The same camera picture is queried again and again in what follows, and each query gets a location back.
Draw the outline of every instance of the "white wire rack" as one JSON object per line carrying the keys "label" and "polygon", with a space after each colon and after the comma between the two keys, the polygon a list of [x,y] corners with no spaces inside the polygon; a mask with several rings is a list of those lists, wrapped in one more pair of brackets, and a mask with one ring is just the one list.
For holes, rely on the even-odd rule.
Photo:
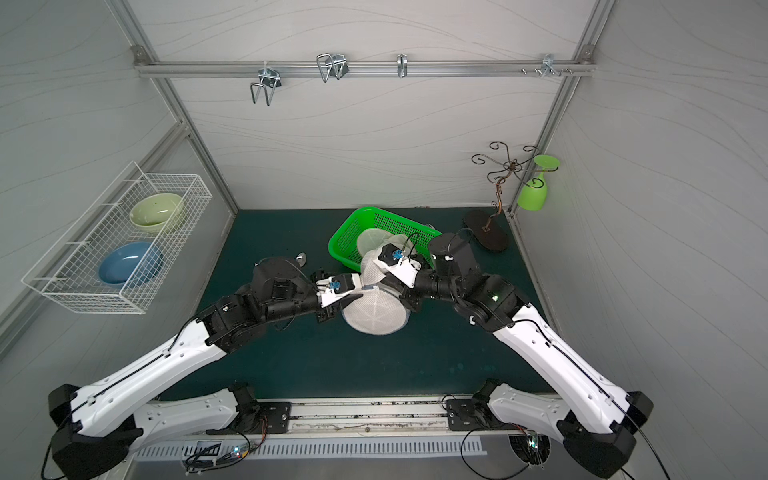
{"label": "white wire rack", "polygon": [[[131,209],[164,192],[180,195],[182,202],[163,229],[158,233],[137,229],[128,216]],[[145,313],[211,198],[200,175],[148,174],[130,164],[22,282],[76,313]],[[102,282],[98,275],[102,260],[118,247],[140,241],[151,246],[125,284]]]}

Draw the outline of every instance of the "wire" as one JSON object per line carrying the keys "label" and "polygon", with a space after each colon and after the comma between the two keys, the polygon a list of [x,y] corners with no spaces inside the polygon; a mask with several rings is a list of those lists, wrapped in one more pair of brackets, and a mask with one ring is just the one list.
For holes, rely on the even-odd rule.
{"label": "wire", "polygon": [[411,240],[411,237],[413,237],[414,235],[416,235],[416,241],[411,243],[411,250],[408,252],[408,256],[407,256],[408,258],[411,257],[411,253],[413,253],[413,249],[416,248],[416,244],[419,242],[419,238],[421,238],[421,236],[419,235],[419,232],[413,232],[410,235],[408,235],[408,238],[406,238],[406,241],[403,242],[402,244],[402,248],[406,248],[406,245],[408,245],[408,240]]}
{"label": "wire", "polygon": [[469,230],[470,232],[472,232],[472,235],[474,235],[474,234],[475,234],[475,232],[474,232],[474,231],[473,231],[471,228],[469,228],[469,227],[464,227],[464,228],[460,228],[460,229],[458,229],[458,230],[456,231],[456,233],[454,233],[454,234],[453,234],[453,237],[451,237],[451,240],[449,240],[449,241],[448,241],[448,249],[447,249],[447,250],[448,250],[448,255],[450,255],[450,254],[451,254],[451,244],[453,243],[453,240],[454,240],[456,237],[458,237],[458,234],[459,234],[459,233],[461,233],[461,232],[463,232],[464,230]]}
{"label": "wire", "polygon": [[670,474],[669,474],[669,472],[667,472],[667,468],[664,466],[664,462],[662,462],[662,461],[661,461],[661,457],[660,457],[660,456],[659,456],[659,454],[656,452],[656,449],[654,448],[654,446],[653,446],[653,445],[650,443],[650,440],[649,440],[649,439],[648,439],[648,437],[645,435],[645,432],[643,432],[643,429],[641,429],[641,428],[640,428],[640,426],[639,426],[639,425],[638,425],[638,424],[637,424],[637,423],[636,423],[636,422],[635,422],[635,421],[632,419],[632,417],[630,417],[630,416],[627,414],[627,412],[626,412],[626,411],[624,411],[624,409],[622,409],[622,408],[619,406],[619,404],[618,404],[618,403],[616,403],[616,400],[614,400],[614,399],[613,399],[613,397],[611,397],[611,396],[608,394],[608,392],[606,392],[605,390],[603,390],[603,387],[601,387],[599,383],[595,382],[595,380],[594,380],[594,379],[593,379],[593,378],[592,378],[592,377],[591,377],[591,376],[590,376],[590,375],[589,375],[587,372],[585,372],[583,368],[581,368],[581,365],[579,365],[578,363],[576,363],[576,362],[575,362],[575,361],[574,361],[574,360],[573,360],[573,359],[572,359],[572,358],[571,358],[571,357],[570,357],[570,356],[569,356],[569,355],[568,355],[566,352],[563,352],[563,350],[562,350],[562,349],[561,349],[559,346],[555,345],[555,344],[554,344],[554,343],[553,343],[553,342],[552,342],[552,341],[551,341],[549,338],[547,338],[547,336],[544,334],[544,330],[543,330],[543,329],[542,329],[542,328],[541,328],[541,327],[538,325],[538,323],[536,323],[534,320],[531,320],[531,319],[520,319],[520,320],[515,320],[515,323],[517,323],[517,322],[531,322],[531,323],[533,323],[534,325],[536,325],[536,328],[538,329],[538,333],[539,333],[539,334],[541,334],[541,336],[543,336],[543,337],[544,337],[544,340],[546,340],[547,342],[549,342],[549,343],[550,343],[550,344],[551,344],[551,345],[554,347],[554,349],[556,349],[557,351],[559,351],[559,352],[560,352],[560,353],[561,353],[561,354],[562,354],[562,355],[563,355],[563,356],[564,356],[566,359],[568,359],[568,361],[570,361],[571,363],[573,363],[573,364],[574,364],[574,366],[575,366],[577,369],[579,369],[579,371],[580,371],[582,374],[584,374],[584,376],[585,376],[585,377],[587,377],[587,378],[589,379],[589,381],[590,381],[590,382],[594,383],[594,386],[596,386],[596,387],[598,388],[598,390],[600,390],[600,392],[601,392],[603,395],[605,395],[605,396],[607,396],[609,399],[611,399],[611,403],[613,403],[613,404],[614,404],[614,406],[616,406],[616,408],[617,408],[617,409],[619,409],[619,411],[620,411],[621,413],[623,413],[623,414],[624,414],[624,417],[626,417],[627,419],[629,419],[629,421],[630,421],[630,422],[632,422],[632,425],[634,425],[634,427],[637,429],[637,431],[638,431],[638,432],[640,432],[640,435],[643,437],[643,440],[645,440],[645,442],[648,444],[648,447],[650,448],[650,451],[651,451],[651,453],[653,453],[653,454],[654,454],[654,457],[656,457],[656,461],[658,462],[659,466],[661,467],[661,470],[664,472],[664,476],[667,478],[667,480],[671,480],[671,479],[670,479]]}
{"label": "wire", "polygon": [[445,407],[445,399],[447,399],[448,397],[453,397],[453,399],[454,399],[454,400],[456,400],[456,397],[454,397],[454,396],[453,396],[453,394],[451,394],[451,393],[446,393],[446,394],[445,394],[445,395],[444,395],[444,396],[443,396],[443,397],[440,399],[440,406],[441,406],[441,407],[442,407],[442,409],[443,409],[443,410],[445,410],[446,412],[448,411],[448,409]]}
{"label": "wire", "polygon": [[291,261],[290,261],[290,260],[288,260],[286,257],[264,257],[263,259],[261,259],[261,260],[259,260],[259,261],[258,261],[257,265],[258,265],[259,263],[262,263],[264,260],[271,260],[271,259],[282,260],[283,262],[285,262],[285,263],[288,263],[288,264],[289,264],[290,266],[292,266],[292,267],[293,267],[293,268],[294,268],[294,269],[295,269],[297,272],[299,272],[299,274],[301,274],[301,276],[303,276],[303,277],[304,277],[304,279],[305,279],[305,280],[306,280],[306,281],[307,281],[307,282],[310,284],[310,286],[311,286],[311,287],[312,287],[312,288],[313,288],[313,289],[314,289],[316,292],[319,292],[319,291],[320,291],[320,289],[319,289],[319,288],[317,288],[317,285],[315,285],[315,283],[314,283],[312,280],[310,280],[310,278],[309,278],[309,277],[308,277],[308,276],[307,276],[307,275],[306,275],[306,274],[305,274],[303,271],[301,271],[301,269],[300,269],[299,267],[297,267],[296,265],[294,265],[293,263],[291,263]]}
{"label": "wire", "polygon": [[[514,425],[514,424],[504,424],[504,425],[502,425],[502,427],[503,427],[503,428],[506,428],[508,425]],[[485,478],[485,480],[509,480],[510,478],[514,478],[514,477],[516,477],[516,476],[520,475],[522,472],[524,472],[524,471],[525,471],[525,469],[527,469],[529,466],[531,466],[531,464],[529,464],[529,463],[526,463],[525,465],[523,465],[523,468],[520,468],[518,471],[516,471],[516,472],[515,472],[515,473],[513,473],[512,475],[509,475],[509,476],[506,476],[506,477],[498,477],[498,478],[493,478],[493,477],[486,477],[486,476],[485,476],[485,475],[483,475],[482,473],[479,473],[477,470],[475,470],[474,468],[472,468],[472,467],[470,466],[470,464],[468,464],[468,463],[467,463],[467,459],[466,459],[466,458],[464,458],[464,442],[466,442],[466,441],[467,441],[467,437],[469,437],[469,434],[471,434],[472,432],[477,432],[478,430],[481,430],[481,429],[483,429],[483,427],[478,427],[478,428],[476,428],[476,429],[472,429],[472,430],[470,430],[469,432],[467,432],[467,434],[466,434],[466,435],[464,435],[464,439],[462,440],[462,444],[461,444],[461,446],[458,448],[458,453],[459,453],[459,454],[462,456],[462,461],[464,462],[464,465],[467,465],[467,468],[469,468],[470,470],[472,470],[472,473],[474,473],[475,475],[477,475],[477,476],[478,476],[478,477],[480,477],[480,478]]]}
{"label": "wire", "polygon": [[[236,429],[233,429],[233,428],[229,428],[229,430],[231,430],[232,432],[235,432],[236,434],[240,435],[241,437],[243,437],[245,439],[246,445],[248,445],[248,450],[245,452],[245,454],[243,454],[243,456],[241,456],[240,458],[238,458],[234,462],[227,463],[226,465],[216,465],[214,467],[201,468],[201,469],[198,469],[198,471],[199,472],[210,472],[211,470],[221,470],[222,468],[231,467],[233,465],[236,465],[236,464],[242,462],[253,450],[257,450],[258,448],[260,448],[264,444],[264,441],[266,440],[266,428],[267,428],[267,420],[266,420],[266,416],[264,416],[264,417],[261,417],[261,442],[259,442],[259,445],[256,445],[253,448],[250,447],[250,440],[248,439],[248,437],[246,437],[239,430],[236,430]],[[195,455],[201,455],[203,452],[204,452],[204,450],[198,452]],[[232,458],[232,453],[231,452],[227,453],[226,455],[221,457],[219,460],[228,460],[229,458]]]}
{"label": "wire", "polygon": [[296,319],[296,316],[294,315],[293,318],[288,320],[288,323],[286,323],[284,326],[278,327],[277,325],[275,325],[275,330],[277,330],[278,332],[285,332],[286,329],[290,326],[291,323],[293,323],[295,319]]}
{"label": "wire", "polygon": [[[59,423],[59,424],[56,426],[56,431],[58,432],[58,430],[59,430],[59,429],[60,429],[62,426],[64,426],[64,424],[67,422],[67,420],[69,420],[69,419],[72,417],[72,415],[73,415],[75,412],[77,412],[77,411],[80,409],[80,407],[82,407],[82,406],[83,406],[83,405],[85,405],[86,403],[88,403],[88,402],[83,402],[83,403],[81,403],[80,405],[76,406],[76,407],[74,408],[74,410],[72,410],[71,412],[69,412],[69,413],[67,414],[67,416],[65,416],[65,417],[64,417],[64,420],[61,420],[61,423]],[[46,450],[45,450],[45,456],[43,457],[43,466],[40,468],[40,479],[41,479],[41,480],[61,480],[62,478],[65,478],[65,477],[66,477],[66,475],[62,475],[61,477],[56,477],[56,478],[48,478],[48,477],[46,477],[46,476],[45,476],[45,466],[48,464],[48,456],[49,456],[50,454],[51,454],[51,443],[50,443],[50,442],[48,442],[48,447],[46,448]]]}
{"label": "wire", "polygon": [[625,474],[627,477],[629,477],[629,480],[635,480],[635,477],[633,477],[632,475],[630,475],[630,474],[629,474],[629,472],[627,472],[627,471],[626,471],[626,470],[624,470],[623,468],[621,469],[621,471],[622,471],[622,472],[624,472],[624,474]]}
{"label": "wire", "polygon": [[200,318],[200,317],[193,316],[192,318],[187,319],[187,321],[184,322],[184,325],[182,325],[181,328],[179,329],[179,333],[177,333],[176,336],[174,337],[174,341],[170,343],[170,346],[168,347],[168,351],[169,352],[170,352],[170,349],[174,348],[174,345],[176,345],[176,341],[179,340],[179,337],[181,336],[181,333],[184,331],[185,328],[187,328],[187,325],[189,325],[193,321],[197,320],[198,318]]}

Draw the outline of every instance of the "table surface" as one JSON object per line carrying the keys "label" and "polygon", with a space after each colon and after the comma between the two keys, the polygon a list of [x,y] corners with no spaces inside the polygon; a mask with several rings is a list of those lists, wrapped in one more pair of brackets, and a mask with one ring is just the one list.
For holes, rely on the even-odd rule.
{"label": "table surface", "polygon": [[[392,209],[443,233],[463,227],[472,208]],[[200,307],[251,281],[253,265],[264,257],[307,254],[309,275],[350,271],[328,253],[328,240],[352,210],[242,210],[205,290]],[[511,239],[508,225],[502,224]],[[488,273],[505,276],[538,306],[520,253],[511,240],[502,253],[472,241],[475,258]],[[472,326],[448,303],[425,300],[422,311],[388,336],[357,332],[339,316],[318,324],[302,316],[283,332],[266,335],[185,377],[163,393],[184,399],[248,382],[259,398],[317,398],[473,393],[487,378],[528,392],[552,388],[517,353],[479,326]]]}

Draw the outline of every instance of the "aluminum rail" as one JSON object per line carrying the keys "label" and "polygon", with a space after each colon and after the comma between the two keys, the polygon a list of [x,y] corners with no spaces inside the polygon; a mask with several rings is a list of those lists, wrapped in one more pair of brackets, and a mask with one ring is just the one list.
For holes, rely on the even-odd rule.
{"label": "aluminum rail", "polygon": [[[258,61],[162,61],[134,67],[145,78],[256,78],[264,68]],[[281,78],[319,78],[314,61],[271,61],[269,68]],[[348,61],[344,78],[398,77],[397,61]],[[555,61],[552,67],[563,77],[591,76],[591,62]],[[413,61],[408,60],[408,77],[533,77],[538,78],[540,61]]]}

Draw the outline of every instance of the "black cable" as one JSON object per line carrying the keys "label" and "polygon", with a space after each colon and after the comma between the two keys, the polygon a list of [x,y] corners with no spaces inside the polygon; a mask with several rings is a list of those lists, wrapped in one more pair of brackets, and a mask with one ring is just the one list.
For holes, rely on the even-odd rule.
{"label": "black cable", "polygon": [[454,240],[456,237],[458,237],[458,234],[459,234],[459,233],[461,233],[461,232],[463,232],[464,230],[469,230],[470,232],[472,232],[472,235],[474,235],[474,234],[475,234],[475,232],[474,232],[474,231],[472,231],[472,229],[471,229],[471,228],[469,228],[469,227],[464,227],[464,228],[460,228],[460,229],[458,229],[458,231],[457,231],[456,233],[454,233],[454,234],[453,234],[453,237],[451,237],[451,240],[449,240],[449,241],[448,241],[448,249],[447,249],[447,251],[448,251],[448,255],[450,255],[450,254],[451,254],[451,243],[453,243],[453,240]]}
{"label": "black cable", "polygon": [[[64,417],[64,420],[61,420],[61,422],[56,426],[56,431],[58,432],[58,430],[67,422],[67,420],[69,420],[72,417],[72,415],[74,415],[74,413],[77,412],[80,409],[80,407],[82,407],[86,403],[88,402],[81,403],[80,405],[76,406],[74,410],[69,412],[67,416]],[[43,457],[43,466],[40,468],[40,479],[41,480],[61,480],[62,478],[65,478],[66,475],[62,475],[61,477],[56,477],[56,478],[48,478],[45,476],[45,466],[48,464],[48,456],[50,454],[51,454],[51,443],[48,442],[48,448],[45,450],[45,456]]]}
{"label": "black cable", "polygon": [[[500,427],[500,428],[507,428],[507,426],[508,426],[508,424],[504,424],[504,425],[502,425],[502,427]],[[477,475],[477,476],[478,476],[478,477],[480,477],[480,478],[485,478],[485,480],[509,480],[510,478],[514,478],[514,477],[516,477],[516,476],[520,475],[522,472],[524,472],[524,471],[525,471],[525,469],[527,469],[529,466],[531,466],[530,464],[526,463],[525,465],[523,465],[523,468],[520,468],[518,471],[516,471],[515,473],[513,473],[512,475],[510,475],[510,476],[507,476],[507,477],[499,477],[499,478],[493,478],[493,477],[486,477],[486,476],[485,476],[485,475],[483,475],[482,473],[478,473],[478,471],[477,471],[477,470],[475,470],[474,468],[472,468],[472,467],[471,467],[471,466],[470,466],[470,465],[467,463],[467,460],[466,460],[466,458],[464,458],[464,442],[466,442],[466,441],[467,441],[467,437],[469,437],[469,434],[471,434],[472,432],[477,432],[478,430],[481,430],[481,429],[482,429],[482,427],[478,427],[477,429],[472,429],[472,430],[470,430],[469,432],[467,432],[467,434],[466,434],[466,435],[464,435],[464,439],[462,440],[462,444],[461,444],[461,446],[459,446],[459,448],[458,448],[458,453],[459,453],[459,454],[462,456],[462,461],[464,462],[464,465],[467,465],[467,468],[469,468],[470,470],[472,470],[472,473],[474,473],[475,475]]]}
{"label": "black cable", "polygon": [[275,330],[277,330],[278,332],[285,332],[286,329],[290,326],[291,323],[293,323],[295,319],[296,319],[296,315],[294,315],[292,319],[288,320],[288,323],[286,323],[284,326],[278,327],[277,325],[275,325]]}
{"label": "black cable", "polygon": [[642,435],[642,437],[643,437],[643,440],[645,440],[645,442],[648,444],[648,447],[650,448],[650,451],[651,451],[651,453],[653,453],[653,454],[654,454],[654,457],[656,457],[656,461],[658,462],[659,466],[661,467],[661,470],[664,472],[664,476],[665,476],[665,477],[667,477],[667,480],[671,480],[671,479],[670,479],[670,474],[667,472],[667,468],[664,466],[664,462],[662,462],[662,461],[661,461],[661,457],[660,457],[660,456],[659,456],[659,454],[656,452],[656,449],[654,448],[654,446],[653,446],[653,445],[650,443],[650,440],[649,440],[649,439],[648,439],[648,437],[645,435],[645,432],[643,432],[643,430],[640,428],[640,426],[639,426],[639,425],[638,425],[638,424],[637,424],[637,423],[636,423],[636,422],[635,422],[635,421],[634,421],[634,420],[633,420],[633,419],[632,419],[632,418],[631,418],[631,417],[630,417],[630,416],[627,414],[627,412],[625,412],[625,411],[624,411],[624,409],[622,409],[622,408],[619,406],[619,404],[618,404],[618,403],[616,403],[616,400],[613,400],[613,397],[611,397],[611,396],[608,394],[608,392],[606,392],[605,390],[603,390],[603,387],[601,387],[599,383],[597,383],[597,382],[596,382],[596,381],[595,381],[595,380],[594,380],[594,379],[593,379],[593,378],[592,378],[592,377],[591,377],[591,376],[590,376],[590,375],[589,375],[587,372],[585,372],[585,371],[584,371],[584,369],[582,369],[582,368],[581,368],[581,366],[580,366],[578,363],[576,363],[576,362],[575,362],[575,361],[574,361],[574,360],[573,360],[573,359],[572,359],[572,358],[571,358],[571,357],[570,357],[570,356],[569,356],[569,355],[568,355],[566,352],[563,352],[563,350],[562,350],[562,349],[561,349],[559,346],[555,345],[555,344],[554,344],[554,343],[553,343],[553,342],[552,342],[552,341],[551,341],[549,338],[547,338],[547,336],[544,334],[544,330],[543,330],[543,329],[542,329],[542,328],[541,328],[541,327],[538,325],[538,323],[536,323],[534,320],[531,320],[531,319],[520,319],[520,320],[515,320],[515,323],[517,323],[517,322],[531,322],[531,323],[533,323],[534,325],[536,325],[536,328],[537,328],[538,332],[541,334],[541,336],[543,336],[543,337],[544,337],[544,340],[546,340],[548,343],[550,343],[550,344],[551,344],[551,345],[554,347],[554,349],[556,349],[557,351],[559,351],[559,352],[562,354],[562,356],[564,356],[566,359],[568,359],[568,361],[570,361],[571,363],[573,363],[573,364],[574,364],[574,366],[575,366],[577,369],[579,369],[579,371],[580,371],[580,372],[581,372],[581,373],[582,373],[582,374],[583,374],[585,377],[587,377],[587,378],[589,379],[589,381],[590,381],[590,382],[594,383],[594,386],[596,386],[596,387],[598,388],[598,390],[600,390],[600,392],[601,392],[603,395],[605,395],[605,396],[607,396],[609,399],[611,399],[611,403],[613,403],[613,404],[616,406],[616,408],[617,408],[617,409],[619,409],[619,411],[620,411],[621,413],[623,413],[623,414],[624,414],[624,416],[625,416],[626,418],[628,418],[630,422],[632,422],[632,425],[634,425],[634,427],[637,429],[637,431],[638,431],[638,432],[640,432],[640,435]]}
{"label": "black cable", "polygon": [[624,470],[623,468],[621,469],[621,471],[622,471],[622,472],[624,472],[624,474],[625,474],[627,477],[629,477],[629,480],[635,480],[635,477],[633,477],[632,475],[630,475],[630,474],[629,474],[629,472],[627,472],[627,471],[626,471],[626,470]]}
{"label": "black cable", "polygon": [[413,237],[414,235],[416,235],[416,241],[411,243],[411,250],[408,252],[407,258],[411,257],[411,253],[413,253],[413,249],[416,248],[416,244],[419,242],[421,235],[419,235],[419,232],[413,232],[410,235],[408,235],[408,238],[406,238],[406,241],[402,243],[402,248],[405,249],[406,245],[408,245],[408,240],[411,240],[411,237]]}
{"label": "black cable", "polygon": [[194,465],[192,464],[200,460],[201,456],[205,455],[206,453],[210,452],[216,447],[221,447],[221,442],[217,443],[216,445],[211,445],[210,447],[206,447],[200,450],[198,453],[193,453],[192,455],[188,456],[187,459],[184,460],[184,466],[187,467],[187,470],[189,470],[190,467],[194,467]]}
{"label": "black cable", "polygon": [[451,393],[446,393],[446,394],[445,394],[445,395],[444,395],[444,396],[443,396],[443,397],[440,399],[440,406],[441,406],[441,407],[442,407],[442,409],[443,409],[443,410],[445,410],[446,412],[448,411],[448,409],[445,407],[445,399],[447,399],[449,396],[453,397],[453,399],[454,399],[454,400],[456,400],[456,397],[454,397],[454,396],[453,396],[453,394],[451,394]]}
{"label": "black cable", "polygon": [[289,264],[290,266],[292,266],[292,267],[293,267],[293,268],[294,268],[294,269],[295,269],[297,272],[299,272],[299,274],[301,274],[301,276],[303,276],[303,277],[304,277],[304,279],[305,279],[305,280],[306,280],[306,281],[307,281],[307,282],[310,284],[310,286],[311,286],[311,287],[312,287],[312,288],[313,288],[313,289],[314,289],[316,292],[319,292],[319,291],[320,291],[320,289],[319,289],[319,288],[317,288],[317,285],[315,285],[315,283],[314,283],[312,280],[310,280],[310,278],[309,278],[309,277],[308,277],[308,276],[307,276],[307,275],[306,275],[306,274],[305,274],[303,271],[301,271],[301,269],[300,269],[299,267],[297,267],[296,265],[294,265],[293,263],[291,263],[291,261],[290,261],[290,260],[288,260],[286,257],[264,257],[263,259],[259,260],[259,262],[257,263],[257,265],[258,265],[259,263],[262,263],[264,260],[270,260],[270,259],[277,259],[277,260],[282,260],[283,262],[285,262],[285,263],[288,263],[288,264]]}
{"label": "black cable", "polygon": [[168,351],[169,352],[170,352],[170,349],[174,348],[174,345],[176,345],[176,341],[179,340],[179,337],[181,336],[181,333],[184,331],[185,328],[187,328],[187,325],[189,325],[193,321],[197,320],[198,318],[200,318],[200,317],[193,316],[192,318],[187,319],[187,321],[184,322],[184,325],[182,325],[181,328],[179,329],[179,333],[177,333],[176,336],[174,337],[174,341],[170,343],[170,346],[168,347]]}
{"label": "black cable", "polygon": [[[235,430],[233,428],[229,428],[229,430],[231,430],[232,432],[235,432],[236,434],[240,435],[241,437],[243,437],[245,439],[246,445],[248,445],[248,453],[243,455],[243,456],[241,456],[240,458],[238,458],[234,462],[227,463],[226,465],[216,465],[216,466],[210,467],[210,468],[201,468],[201,469],[198,469],[199,472],[210,472],[211,470],[221,470],[222,468],[228,468],[228,467],[237,465],[238,463],[242,462],[250,454],[251,448],[250,448],[250,440],[248,439],[248,437],[246,437],[239,430]],[[259,444],[256,448],[254,448],[254,450],[258,449],[260,446],[261,446],[261,444]]]}

